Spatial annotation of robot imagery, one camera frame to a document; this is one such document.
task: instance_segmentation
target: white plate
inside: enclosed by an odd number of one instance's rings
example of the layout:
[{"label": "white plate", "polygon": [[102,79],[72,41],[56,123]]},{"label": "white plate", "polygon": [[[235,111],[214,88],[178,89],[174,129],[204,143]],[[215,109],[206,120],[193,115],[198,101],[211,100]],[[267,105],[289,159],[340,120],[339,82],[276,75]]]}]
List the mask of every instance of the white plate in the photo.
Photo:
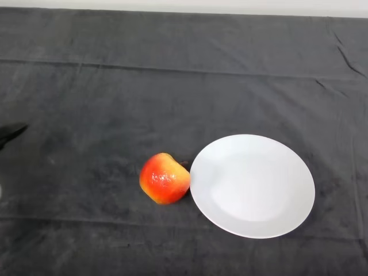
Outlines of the white plate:
[{"label": "white plate", "polygon": [[287,146],[257,135],[216,140],[195,158],[190,191],[218,227],[264,239],[297,228],[311,212],[315,185],[301,158]]}]

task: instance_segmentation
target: apple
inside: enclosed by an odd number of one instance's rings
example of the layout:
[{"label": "apple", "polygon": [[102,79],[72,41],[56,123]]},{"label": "apple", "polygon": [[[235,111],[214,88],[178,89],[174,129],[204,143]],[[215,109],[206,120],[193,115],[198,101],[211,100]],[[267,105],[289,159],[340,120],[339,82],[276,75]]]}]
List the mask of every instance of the apple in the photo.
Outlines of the apple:
[{"label": "apple", "polygon": [[143,166],[139,183],[143,191],[158,204],[180,200],[190,185],[189,172],[169,154],[151,157]]}]

